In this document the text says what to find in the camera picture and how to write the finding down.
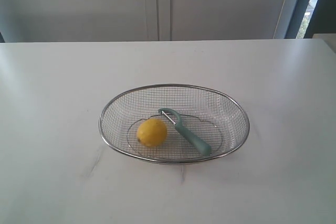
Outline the yellow lemon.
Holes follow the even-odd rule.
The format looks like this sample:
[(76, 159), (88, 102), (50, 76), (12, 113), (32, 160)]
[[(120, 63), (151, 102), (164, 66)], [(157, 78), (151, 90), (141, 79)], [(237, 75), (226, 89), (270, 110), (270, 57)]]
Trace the yellow lemon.
[(145, 147), (157, 147), (167, 138), (166, 124), (160, 119), (150, 118), (140, 124), (136, 137)]

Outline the teal handled peeler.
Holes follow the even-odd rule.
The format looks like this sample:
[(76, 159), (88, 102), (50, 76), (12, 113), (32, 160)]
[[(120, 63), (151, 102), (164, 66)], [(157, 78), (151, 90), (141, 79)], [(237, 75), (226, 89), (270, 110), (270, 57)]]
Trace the teal handled peeler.
[(211, 146), (183, 125), (182, 117), (178, 112), (169, 108), (161, 108), (158, 109), (158, 113), (164, 115), (172, 122), (175, 130), (196, 148), (201, 155), (211, 155)]

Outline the white cabinet doors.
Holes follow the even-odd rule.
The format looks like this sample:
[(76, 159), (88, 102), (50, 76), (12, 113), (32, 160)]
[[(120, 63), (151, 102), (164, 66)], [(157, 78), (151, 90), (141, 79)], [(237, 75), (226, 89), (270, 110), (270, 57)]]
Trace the white cabinet doors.
[(1, 0), (6, 41), (271, 39), (285, 0)]

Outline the dark window frame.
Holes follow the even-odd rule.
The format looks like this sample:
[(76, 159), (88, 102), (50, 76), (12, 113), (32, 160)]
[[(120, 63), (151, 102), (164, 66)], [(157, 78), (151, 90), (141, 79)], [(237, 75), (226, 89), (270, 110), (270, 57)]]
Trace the dark window frame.
[[(299, 31), (309, 0), (297, 0), (288, 29), (286, 39), (294, 39)], [(317, 0), (304, 38), (312, 38), (314, 34), (335, 33), (335, 0)]]

